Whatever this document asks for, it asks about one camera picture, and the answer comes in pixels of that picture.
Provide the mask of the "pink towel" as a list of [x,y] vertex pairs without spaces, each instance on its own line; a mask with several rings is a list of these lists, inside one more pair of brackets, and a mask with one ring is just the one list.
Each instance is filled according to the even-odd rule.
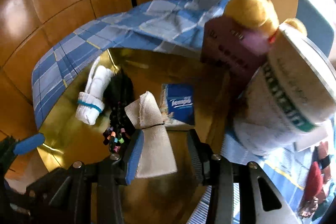
[[321,141],[317,147],[318,162],[322,168],[323,183],[326,184],[331,179],[329,143]]

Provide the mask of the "blue tissue pack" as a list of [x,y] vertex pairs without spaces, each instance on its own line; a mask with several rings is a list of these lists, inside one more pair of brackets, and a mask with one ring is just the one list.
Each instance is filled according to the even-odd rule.
[[167,130],[193,129],[195,127],[193,87],[188,84],[162,84],[159,109]]

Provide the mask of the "brown box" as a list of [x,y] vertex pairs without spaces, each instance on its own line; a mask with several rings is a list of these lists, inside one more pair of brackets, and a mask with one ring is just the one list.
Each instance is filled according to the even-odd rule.
[[266,61],[268,37],[241,26],[227,16],[209,20],[204,26],[201,61],[228,69],[248,83]]

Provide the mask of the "red knit hat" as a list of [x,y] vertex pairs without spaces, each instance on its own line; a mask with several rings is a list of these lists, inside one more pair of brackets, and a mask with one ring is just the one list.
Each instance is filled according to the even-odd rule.
[[311,201],[316,195],[318,195],[323,186],[323,178],[321,169],[317,161],[314,161],[309,170],[307,176],[306,187],[304,190],[304,200]]

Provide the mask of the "blue plaid bedspread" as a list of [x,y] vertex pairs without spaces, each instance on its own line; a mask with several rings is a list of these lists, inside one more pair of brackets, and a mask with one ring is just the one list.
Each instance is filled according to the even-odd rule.
[[[130,11],[91,20],[56,43],[35,65],[32,72],[34,116],[37,128],[52,144],[66,146],[74,133],[70,114],[84,88],[84,75],[103,53],[111,48],[142,50],[165,55],[158,67],[173,77],[186,70],[187,59],[200,52],[206,21],[222,15],[228,0],[153,0]],[[186,147],[173,147],[178,171],[163,177],[135,179],[120,190],[126,223],[204,223],[209,211],[211,190],[197,197]]]

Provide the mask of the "brown satin scrunchie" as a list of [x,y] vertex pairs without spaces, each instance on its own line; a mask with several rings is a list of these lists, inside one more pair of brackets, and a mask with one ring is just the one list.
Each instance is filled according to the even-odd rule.
[[310,218],[318,209],[318,198],[313,197],[310,201],[306,201],[298,212],[301,218]]

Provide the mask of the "teal plush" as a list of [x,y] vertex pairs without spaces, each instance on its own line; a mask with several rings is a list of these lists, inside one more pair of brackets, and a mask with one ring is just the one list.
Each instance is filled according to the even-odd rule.
[[311,223],[319,223],[328,208],[330,207],[333,199],[335,198],[335,182],[330,180],[322,187],[321,193],[317,196],[319,199],[318,208],[312,217]]

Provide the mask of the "beige cloth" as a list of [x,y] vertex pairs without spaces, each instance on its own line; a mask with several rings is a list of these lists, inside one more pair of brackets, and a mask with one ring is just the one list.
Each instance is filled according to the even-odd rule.
[[135,178],[152,178],[177,172],[169,135],[154,95],[147,91],[125,107],[134,128],[143,133],[143,146]]

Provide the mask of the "wooden wardrobe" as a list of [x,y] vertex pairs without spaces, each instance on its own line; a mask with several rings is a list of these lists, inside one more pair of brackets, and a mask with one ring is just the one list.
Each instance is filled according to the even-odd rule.
[[37,61],[82,24],[150,0],[1,0],[1,138],[36,131],[31,74]]

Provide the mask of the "yellow giraffe plush toy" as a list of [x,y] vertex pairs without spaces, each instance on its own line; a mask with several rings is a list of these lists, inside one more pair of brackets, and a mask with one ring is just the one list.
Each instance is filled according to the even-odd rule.
[[249,46],[273,44],[282,25],[307,36],[306,27],[299,19],[288,18],[281,23],[271,0],[230,0],[223,16],[234,24],[230,33]]

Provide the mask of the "white protein powder can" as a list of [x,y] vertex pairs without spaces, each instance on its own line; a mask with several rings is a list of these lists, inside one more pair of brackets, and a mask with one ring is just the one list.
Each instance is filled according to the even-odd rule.
[[266,156],[335,114],[335,69],[307,36],[283,23],[243,98],[234,131],[246,149]]

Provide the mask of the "gold tray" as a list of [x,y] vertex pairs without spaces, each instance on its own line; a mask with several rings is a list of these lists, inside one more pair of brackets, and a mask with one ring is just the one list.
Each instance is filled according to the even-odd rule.
[[[199,139],[215,153],[221,151],[228,102],[226,88],[230,79],[223,68],[202,63],[197,57],[182,57],[145,50],[115,49],[103,53],[100,65],[127,76],[114,77],[104,92],[103,112],[90,126],[75,116],[77,98],[87,83],[85,68],[60,96],[40,131],[46,144],[38,149],[48,170],[68,168],[80,160],[86,164],[106,158],[104,144],[108,128],[129,136],[123,107],[151,92],[161,100],[163,84],[189,84],[194,92],[195,130]],[[177,172],[155,178],[136,178],[121,188],[126,223],[186,223],[206,188],[198,184],[187,148],[187,133],[169,131]]]

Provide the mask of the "white knit gloves bundle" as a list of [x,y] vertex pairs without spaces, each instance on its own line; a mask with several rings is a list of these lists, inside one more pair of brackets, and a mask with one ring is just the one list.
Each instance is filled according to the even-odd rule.
[[94,125],[96,119],[105,108],[104,91],[108,87],[114,73],[103,65],[98,65],[100,56],[93,62],[89,71],[85,90],[79,93],[75,117],[88,125]]

